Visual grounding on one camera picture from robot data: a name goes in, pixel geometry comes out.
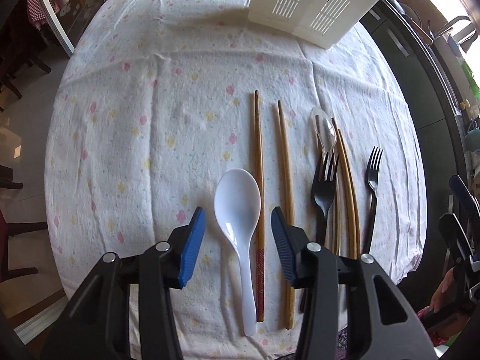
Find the red chair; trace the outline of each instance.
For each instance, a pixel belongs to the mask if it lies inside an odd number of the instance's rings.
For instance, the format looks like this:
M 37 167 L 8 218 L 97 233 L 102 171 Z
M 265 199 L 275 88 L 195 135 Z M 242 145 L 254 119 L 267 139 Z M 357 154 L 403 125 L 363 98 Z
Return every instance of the red chair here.
M 20 276 L 38 273 L 37 268 L 8 269 L 8 237 L 17 234 L 47 229 L 46 222 L 33 223 L 6 223 L 0 211 L 0 283 L 5 280 L 19 278 Z

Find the mug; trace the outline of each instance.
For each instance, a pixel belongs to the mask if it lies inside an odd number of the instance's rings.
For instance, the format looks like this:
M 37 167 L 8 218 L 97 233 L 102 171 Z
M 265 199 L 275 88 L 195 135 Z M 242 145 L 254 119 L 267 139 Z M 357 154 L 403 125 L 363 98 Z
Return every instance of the mug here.
M 464 137 L 465 148 L 470 152 L 480 150 L 480 128 L 476 127 L 470 130 Z

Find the wooden chair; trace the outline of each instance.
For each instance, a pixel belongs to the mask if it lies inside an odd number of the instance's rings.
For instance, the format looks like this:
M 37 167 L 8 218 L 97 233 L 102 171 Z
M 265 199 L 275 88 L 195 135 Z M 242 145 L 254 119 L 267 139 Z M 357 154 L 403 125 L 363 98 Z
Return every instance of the wooden chair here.
M 0 211 L 0 283 L 20 276 L 34 275 L 37 268 L 8 269 L 8 237 L 48 229 L 46 222 L 6 223 Z
M 23 183 L 14 183 L 14 170 L 7 166 L 0 165 L 0 188 L 21 190 Z
M 10 89 L 21 99 L 22 94 L 12 84 L 8 76 L 24 63 L 32 66 L 32 62 L 41 68 L 45 73 L 50 73 L 51 68 L 43 63 L 36 54 L 36 49 L 43 43 L 38 31 L 28 21 L 25 0 L 19 0 L 7 19 L 5 28 L 2 29 L 0 37 L 0 83 Z

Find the fork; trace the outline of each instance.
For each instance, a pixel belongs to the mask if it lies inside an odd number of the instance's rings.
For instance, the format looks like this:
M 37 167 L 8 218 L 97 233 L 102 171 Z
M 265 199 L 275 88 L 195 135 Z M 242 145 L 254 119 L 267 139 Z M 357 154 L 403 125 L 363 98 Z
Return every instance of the fork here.
M 332 154 L 332 160 L 328 166 L 327 173 L 328 152 L 325 159 L 320 155 L 317 167 L 315 168 L 315 176 L 313 177 L 313 182 L 311 184 L 310 200 L 317 208 L 315 242 L 322 246 L 325 244 L 328 211 L 330 210 L 330 207 L 332 207 L 335 198 L 335 180 L 337 179 L 338 162 L 338 156 L 337 160 L 335 160 L 335 157 Z M 308 290 L 305 289 L 300 301 L 300 312 L 305 310 L 307 296 Z
M 374 235 L 375 215 L 377 212 L 378 169 L 380 167 L 382 154 L 383 150 L 378 147 L 374 147 L 371 151 L 370 159 L 368 160 L 367 170 L 365 171 L 365 183 L 371 189 L 371 205 L 362 254 L 370 253 L 371 239 Z

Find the table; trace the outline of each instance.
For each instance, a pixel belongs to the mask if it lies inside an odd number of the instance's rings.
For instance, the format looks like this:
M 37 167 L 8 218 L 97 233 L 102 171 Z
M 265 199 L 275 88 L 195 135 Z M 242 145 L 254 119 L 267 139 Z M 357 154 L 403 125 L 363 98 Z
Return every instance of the table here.
M 362 231 L 370 206 L 364 170 L 372 147 L 385 149 L 371 252 L 394 282 L 418 265 L 426 235 L 414 126 L 366 30 L 357 24 L 323 50 L 250 23 L 248 1 L 108 0 L 68 63 L 47 142 L 49 232 L 69 297 L 104 252 L 141 254 L 188 222 L 197 205 L 205 208 L 207 229 L 193 278 L 172 291 L 187 358 L 275 358 L 293 352 L 298 339 L 297 312 L 294 328 L 283 329 L 283 279 L 268 218 L 265 322 L 257 335 L 243 337 L 237 257 L 213 211 L 221 175 L 254 169 L 254 90 L 262 97 L 267 212 L 284 203 L 275 110 L 281 99 L 296 226 L 314 238 L 309 193 L 317 152 L 310 113 L 320 105 L 344 131 Z M 343 220 L 343 255 L 346 247 Z M 135 290 L 130 306 L 135 354 Z M 339 327 L 345 323 L 342 313 Z

